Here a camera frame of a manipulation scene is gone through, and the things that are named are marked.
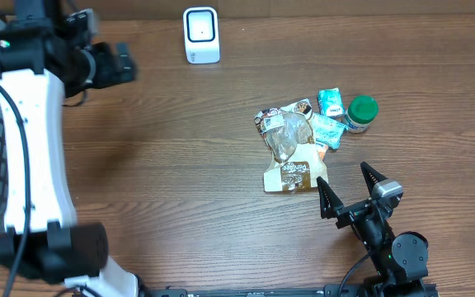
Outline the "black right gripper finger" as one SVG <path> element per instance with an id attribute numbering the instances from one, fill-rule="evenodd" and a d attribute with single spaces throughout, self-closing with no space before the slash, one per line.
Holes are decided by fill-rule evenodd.
<path id="1" fill-rule="evenodd" d="M 329 184 L 322 178 L 317 178 L 317 189 L 320 200 L 320 212 L 323 219 L 332 219 L 344 208 L 340 198 L 335 194 Z"/>
<path id="2" fill-rule="evenodd" d="M 387 179 L 383 174 L 379 173 L 374 168 L 372 168 L 367 162 L 362 162 L 360 164 L 360 169 L 362 171 L 369 193 L 372 192 L 372 190 L 374 189 L 374 186 L 377 183 L 382 182 Z"/>

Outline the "orange Kleenex tissue pack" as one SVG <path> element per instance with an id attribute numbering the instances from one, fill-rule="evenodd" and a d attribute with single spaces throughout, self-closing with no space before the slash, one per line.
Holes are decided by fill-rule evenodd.
<path id="1" fill-rule="evenodd" d="M 315 145 L 317 148 L 317 153 L 318 153 L 319 158 L 323 160 L 326 156 L 326 153 L 329 147 L 326 144 L 321 143 L 321 142 L 316 142 Z"/>

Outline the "brown Pantree mushroom bag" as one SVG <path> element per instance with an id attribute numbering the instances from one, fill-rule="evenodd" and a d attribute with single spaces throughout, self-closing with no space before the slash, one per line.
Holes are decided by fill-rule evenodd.
<path id="1" fill-rule="evenodd" d="M 306 191 L 317 178 L 328 179 L 327 166 L 317 153 L 313 128 L 302 115 L 285 114 L 279 128 L 264 135 L 272 159 L 263 174 L 264 191 Z"/>

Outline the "teal wet wipes pack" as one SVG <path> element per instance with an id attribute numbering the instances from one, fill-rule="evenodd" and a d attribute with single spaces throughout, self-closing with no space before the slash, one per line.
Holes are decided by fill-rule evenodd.
<path id="1" fill-rule="evenodd" d="M 330 117 L 314 113 L 311 118 L 315 143 L 337 150 L 347 126 Z"/>

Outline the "green lid beige jar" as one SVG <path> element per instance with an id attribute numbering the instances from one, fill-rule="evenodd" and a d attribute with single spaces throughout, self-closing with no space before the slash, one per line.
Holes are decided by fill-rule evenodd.
<path id="1" fill-rule="evenodd" d="M 379 113 L 379 105 L 370 96 L 359 95 L 348 106 L 342 122 L 351 133 L 362 133 Z"/>

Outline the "teal Kleenex tissue pack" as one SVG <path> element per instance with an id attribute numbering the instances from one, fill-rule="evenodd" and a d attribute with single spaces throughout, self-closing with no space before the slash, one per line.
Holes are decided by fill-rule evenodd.
<path id="1" fill-rule="evenodd" d="M 320 113 L 324 116 L 337 118 L 345 113 L 338 87 L 320 90 L 317 94 L 317 103 Z"/>

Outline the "mixed beans printed bag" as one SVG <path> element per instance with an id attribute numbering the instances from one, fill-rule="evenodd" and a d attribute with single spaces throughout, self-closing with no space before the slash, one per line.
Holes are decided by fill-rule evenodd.
<path id="1" fill-rule="evenodd" d="M 285 114 L 300 115 L 305 120 L 310 121 L 313 108 L 309 99 L 304 98 L 287 106 L 259 111 L 254 117 L 254 124 L 260 136 L 263 137 L 267 131 L 281 127 L 284 123 L 283 115 Z"/>

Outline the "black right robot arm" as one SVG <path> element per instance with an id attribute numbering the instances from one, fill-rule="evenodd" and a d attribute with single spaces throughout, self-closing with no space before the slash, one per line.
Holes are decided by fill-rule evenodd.
<path id="1" fill-rule="evenodd" d="M 437 296 L 435 284 L 426 285 L 429 259 L 427 239 L 417 232 L 396 235 L 388 223 L 404 193 L 402 185 L 362 162 L 369 196 L 344 205 L 322 177 L 317 179 L 321 217 L 335 219 L 338 229 L 350 227 L 366 254 L 338 285 L 325 285 L 325 296 Z"/>

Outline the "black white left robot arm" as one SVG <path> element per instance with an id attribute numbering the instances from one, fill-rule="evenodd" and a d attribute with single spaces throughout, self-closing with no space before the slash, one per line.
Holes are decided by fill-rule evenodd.
<path id="1" fill-rule="evenodd" d="M 0 30 L 0 108 L 7 153 L 7 206 L 0 265 L 5 292 L 22 276 L 78 296 L 144 295 L 143 282 L 109 254 L 105 227 L 80 224 L 63 150 L 65 99 L 133 82 L 126 45 L 94 43 L 90 9 L 65 14 L 60 2 L 17 1 Z"/>

